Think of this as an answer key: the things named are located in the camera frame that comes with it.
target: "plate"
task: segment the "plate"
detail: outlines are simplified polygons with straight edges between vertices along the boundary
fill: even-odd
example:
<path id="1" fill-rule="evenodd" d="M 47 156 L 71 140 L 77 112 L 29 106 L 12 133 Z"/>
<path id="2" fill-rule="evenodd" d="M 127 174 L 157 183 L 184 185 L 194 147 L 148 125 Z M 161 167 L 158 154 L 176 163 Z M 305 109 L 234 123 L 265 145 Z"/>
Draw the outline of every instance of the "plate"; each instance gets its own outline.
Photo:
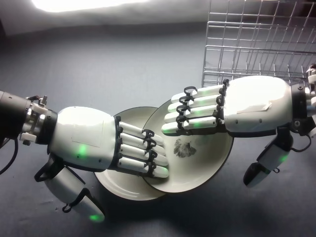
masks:
<path id="1" fill-rule="evenodd" d="M 123 122 L 142 128 L 156 109 L 154 107 L 137 107 L 120 112 L 116 116 L 120 116 Z M 121 198 L 145 201 L 164 195 L 148 185 L 142 177 L 135 175 L 105 170 L 95 173 L 95 176 L 107 190 Z"/>
<path id="2" fill-rule="evenodd" d="M 169 161 L 169 177 L 165 180 L 144 178 L 155 189 L 180 193 L 194 189 L 211 179 L 224 165 L 234 139 L 227 133 L 213 135 L 165 136 L 161 127 L 171 101 L 160 106 L 149 118 L 144 129 L 150 129 L 164 140 Z"/>

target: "wire rack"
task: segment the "wire rack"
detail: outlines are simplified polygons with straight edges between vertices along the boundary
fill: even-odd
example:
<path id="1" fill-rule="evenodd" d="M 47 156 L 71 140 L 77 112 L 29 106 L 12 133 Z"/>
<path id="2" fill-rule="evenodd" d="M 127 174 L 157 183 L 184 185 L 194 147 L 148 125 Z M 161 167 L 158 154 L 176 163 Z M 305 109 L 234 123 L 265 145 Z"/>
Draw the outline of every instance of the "wire rack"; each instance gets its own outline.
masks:
<path id="1" fill-rule="evenodd" d="M 202 86 L 250 75 L 291 83 L 316 63 L 316 2 L 211 0 Z"/>

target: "wire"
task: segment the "wire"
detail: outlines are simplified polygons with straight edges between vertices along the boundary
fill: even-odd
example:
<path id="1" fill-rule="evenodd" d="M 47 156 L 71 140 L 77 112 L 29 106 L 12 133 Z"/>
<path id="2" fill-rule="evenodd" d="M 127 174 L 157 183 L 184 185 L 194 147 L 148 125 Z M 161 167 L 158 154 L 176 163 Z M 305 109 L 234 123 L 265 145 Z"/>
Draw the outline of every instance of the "wire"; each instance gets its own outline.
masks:
<path id="1" fill-rule="evenodd" d="M 8 143 L 8 141 L 7 141 L 7 139 L 6 139 L 6 140 L 2 143 L 2 145 L 1 145 L 0 148 L 2 148 L 2 147 L 3 147 L 5 144 L 7 144 L 7 143 Z M 18 154 L 18 150 L 19 150 L 19 143 L 18 143 L 18 139 L 15 138 L 15 139 L 14 139 L 14 153 L 13 153 L 13 156 L 12 156 L 11 160 L 9 161 L 9 163 L 8 163 L 2 170 L 0 170 L 0 175 L 2 175 L 3 173 L 5 173 L 6 170 L 9 169 L 9 167 L 13 164 L 13 162 L 14 162 L 14 160 L 15 160 L 17 154 Z"/>
<path id="2" fill-rule="evenodd" d="M 301 150 L 298 150 L 298 149 L 295 149 L 295 148 L 292 147 L 292 148 L 291 148 L 292 151 L 295 151 L 295 152 L 303 152 L 303 151 L 307 150 L 308 147 L 310 147 L 310 145 L 311 145 L 311 143 L 312 143 L 311 137 L 310 137 L 308 134 L 305 135 L 305 136 L 308 137 L 308 139 L 310 140 L 310 143 L 309 143 L 305 148 L 303 148 L 303 149 L 301 149 Z"/>

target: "bright light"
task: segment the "bright light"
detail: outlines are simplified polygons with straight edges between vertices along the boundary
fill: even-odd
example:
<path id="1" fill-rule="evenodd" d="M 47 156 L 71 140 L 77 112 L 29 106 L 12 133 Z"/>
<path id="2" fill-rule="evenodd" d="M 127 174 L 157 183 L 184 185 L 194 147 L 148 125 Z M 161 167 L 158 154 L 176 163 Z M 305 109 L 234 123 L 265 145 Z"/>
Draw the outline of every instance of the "bright light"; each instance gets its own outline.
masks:
<path id="1" fill-rule="evenodd" d="M 36 8 L 48 12 L 77 11 L 145 1 L 147 0 L 32 0 Z"/>

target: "metal grid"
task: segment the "metal grid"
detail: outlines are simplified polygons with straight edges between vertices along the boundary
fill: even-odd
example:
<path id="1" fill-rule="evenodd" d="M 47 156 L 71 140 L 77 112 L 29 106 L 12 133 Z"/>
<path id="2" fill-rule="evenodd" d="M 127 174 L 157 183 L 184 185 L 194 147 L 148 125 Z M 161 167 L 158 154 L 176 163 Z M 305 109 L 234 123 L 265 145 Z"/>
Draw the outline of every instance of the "metal grid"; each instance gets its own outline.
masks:
<path id="1" fill-rule="evenodd" d="M 316 63 L 316 3 L 211 0 L 202 86 L 250 75 L 302 80 Z"/>

